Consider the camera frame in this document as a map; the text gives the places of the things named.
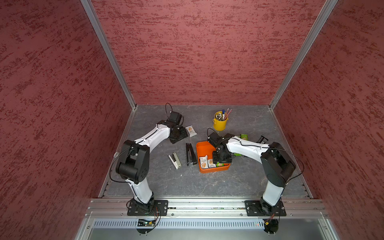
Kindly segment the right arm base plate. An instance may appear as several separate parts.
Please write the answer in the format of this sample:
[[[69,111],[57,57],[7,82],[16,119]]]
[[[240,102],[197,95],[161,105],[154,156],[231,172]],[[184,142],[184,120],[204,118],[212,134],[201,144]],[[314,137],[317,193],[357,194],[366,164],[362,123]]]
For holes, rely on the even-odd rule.
[[[280,200],[275,206],[270,206],[265,201],[245,201],[245,210],[248,217],[286,217],[287,213],[283,202]]]

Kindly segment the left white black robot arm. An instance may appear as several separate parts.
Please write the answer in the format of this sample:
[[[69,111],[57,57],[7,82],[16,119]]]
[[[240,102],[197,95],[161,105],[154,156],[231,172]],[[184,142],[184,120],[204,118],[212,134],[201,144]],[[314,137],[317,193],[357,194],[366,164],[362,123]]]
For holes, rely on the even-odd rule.
[[[126,140],[117,155],[116,173],[129,184],[134,203],[149,212],[154,205],[154,194],[147,181],[150,153],[162,141],[176,143],[188,136],[187,130],[170,121],[160,121],[146,135],[134,141]]]

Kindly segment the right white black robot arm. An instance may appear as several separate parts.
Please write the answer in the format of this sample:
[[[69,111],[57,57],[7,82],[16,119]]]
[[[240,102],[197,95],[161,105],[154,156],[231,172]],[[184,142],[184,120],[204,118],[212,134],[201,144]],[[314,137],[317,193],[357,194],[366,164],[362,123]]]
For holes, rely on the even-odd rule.
[[[255,143],[232,134],[221,137],[212,133],[208,136],[208,142],[215,148],[214,162],[231,163],[234,154],[240,154],[261,163],[268,180],[261,198],[261,205],[275,207],[279,203],[287,183],[296,170],[291,153],[276,142],[270,145]]]

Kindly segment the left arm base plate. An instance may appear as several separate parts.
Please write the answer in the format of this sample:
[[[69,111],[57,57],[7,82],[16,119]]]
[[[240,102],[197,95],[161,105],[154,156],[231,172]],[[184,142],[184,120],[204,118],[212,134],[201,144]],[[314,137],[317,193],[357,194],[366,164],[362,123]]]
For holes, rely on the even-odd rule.
[[[127,215],[164,217],[167,215],[168,205],[167,200],[151,200],[147,204],[143,204],[132,199],[127,203]]]

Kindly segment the orange plastic storage box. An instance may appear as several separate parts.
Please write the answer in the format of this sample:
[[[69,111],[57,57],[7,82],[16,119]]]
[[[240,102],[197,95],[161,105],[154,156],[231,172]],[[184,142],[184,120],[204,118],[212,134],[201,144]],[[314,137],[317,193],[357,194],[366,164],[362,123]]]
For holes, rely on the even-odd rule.
[[[199,170],[200,170],[200,173],[202,173],[202,174],[226,171],[231,166],[231,164],[224,164],[223,167],[216,167],[216,168],[211,168],[211,169],[210,168],[201,169],[199,157],[208,156],[208,160],[213,159],[212,152],[215,151],[216,149],[209,142],[205,141],[205,142],[197,143],[196,150],[197,150],[197,159],[198,159],[198,164],[199,164]]]

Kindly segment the black cookie packet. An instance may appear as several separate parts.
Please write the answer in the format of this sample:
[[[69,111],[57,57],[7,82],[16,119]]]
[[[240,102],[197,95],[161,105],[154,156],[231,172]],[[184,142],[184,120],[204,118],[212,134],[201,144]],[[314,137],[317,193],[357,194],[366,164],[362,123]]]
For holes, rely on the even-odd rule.
[[[268,141],[269,141],[269,139],[267,139],[266,137],[261,135],[260,138],[258,139],[257,143],[258,144],[266,144]]]

